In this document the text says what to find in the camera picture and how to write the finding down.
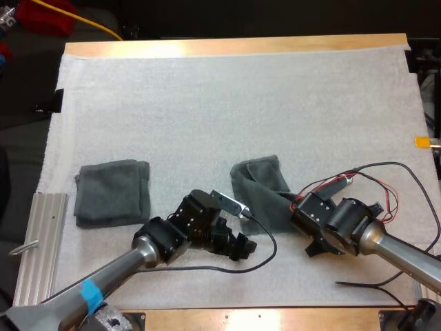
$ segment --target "red object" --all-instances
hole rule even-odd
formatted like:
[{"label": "red object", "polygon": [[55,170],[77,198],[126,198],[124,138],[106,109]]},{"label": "red object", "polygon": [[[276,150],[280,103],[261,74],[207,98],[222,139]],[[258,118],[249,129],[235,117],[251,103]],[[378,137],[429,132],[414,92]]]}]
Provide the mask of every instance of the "red object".
[{"label": "red object", "polygon": [[[76,8],[69,0],[47,0],[44,2],[72,14],[77,13]],[[20,1],[15,18],[26,30],[58,37],[69,36],[76,23],[76,19],[43,7],[31,0]]]},{"label": "red object", "polygon": [[5,43],[0,43],[0,54],[5,57],[6,61],[12,58],[12,53]]}]

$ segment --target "white towel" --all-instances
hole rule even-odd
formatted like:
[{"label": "white towel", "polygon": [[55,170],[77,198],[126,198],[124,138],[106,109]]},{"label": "white towel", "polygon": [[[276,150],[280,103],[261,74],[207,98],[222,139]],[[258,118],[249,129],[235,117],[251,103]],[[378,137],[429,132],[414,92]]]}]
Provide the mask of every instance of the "white towel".
[{"label": "white towel", "polygon": [[[414,136],[427,129],[416,76],[408,73],[403,50],[184,59],[65,55],[58,84],[65,89],[63,109],[52,116],[38,188],[70,195],[56,290],[123,254],[139,228],[75,226],[74,175],[87,164],[148,161],[152,217],[175,211],[194,188],[232,196],[231,167],[272,154],[293,192],[362,164],[401,161],[416,172],[440,210],[431,151],[413,146]],[[400,210],[388,231],[428,244],[435,223],[413,179],[391,166],[367,172],[400,194]],[[362,178],[343,196],[384,205],[384,192]],[[252,240],[258,247],[247,261],[189,250],[175,265],[251,266],[271,252],[267,237]],[[379,257],[310,259],[303,251],[308,238],[281,234],[276,240],[278,256],[256,272],[138,274],[109,302],[125,309],[394,304],[379,291],[334,285],[386,279],[396,269]],[[416,284],[406,275],[388,289],[405,303],[416,302]]]}]

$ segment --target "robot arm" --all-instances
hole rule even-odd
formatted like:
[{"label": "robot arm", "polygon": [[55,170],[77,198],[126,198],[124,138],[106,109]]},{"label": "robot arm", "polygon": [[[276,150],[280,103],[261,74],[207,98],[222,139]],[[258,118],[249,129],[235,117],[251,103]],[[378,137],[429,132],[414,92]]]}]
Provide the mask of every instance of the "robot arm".
[{"label": "robot arm", "polygon": [[135,235],[132,249],[70,287],[34,306],[12,307],[4,313],[12,330],[70,330],[100,307],[140,267],[171,263],[191,245],[232,260],[246,259],[256,243],[236,238],[222,218],[213,195],[193,190],[166,220],[156,217]]}]

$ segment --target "orange light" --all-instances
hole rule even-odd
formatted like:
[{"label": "orange light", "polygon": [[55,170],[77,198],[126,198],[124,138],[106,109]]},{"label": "orange light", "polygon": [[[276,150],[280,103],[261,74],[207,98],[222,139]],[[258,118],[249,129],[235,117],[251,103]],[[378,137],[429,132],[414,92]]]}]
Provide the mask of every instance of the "orange light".
[{"label": "orange light", "polygon": [[419,148],[430,148],[430,138],[415,137],[415,146]]}]

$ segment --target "blue tape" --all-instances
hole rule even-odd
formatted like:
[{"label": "blue tape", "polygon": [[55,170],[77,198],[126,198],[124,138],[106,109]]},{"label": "blue tape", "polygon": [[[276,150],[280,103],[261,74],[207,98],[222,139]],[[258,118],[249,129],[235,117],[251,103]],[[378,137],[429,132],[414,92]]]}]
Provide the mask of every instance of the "blue tape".
[{"label": "blue tape", "polygon": [[90,279],[86,279],[81,285],[83,288],[80,294],[88,305],[88,315],[90,316],[103,302],[103,293],[101,293],[99,287]]}]

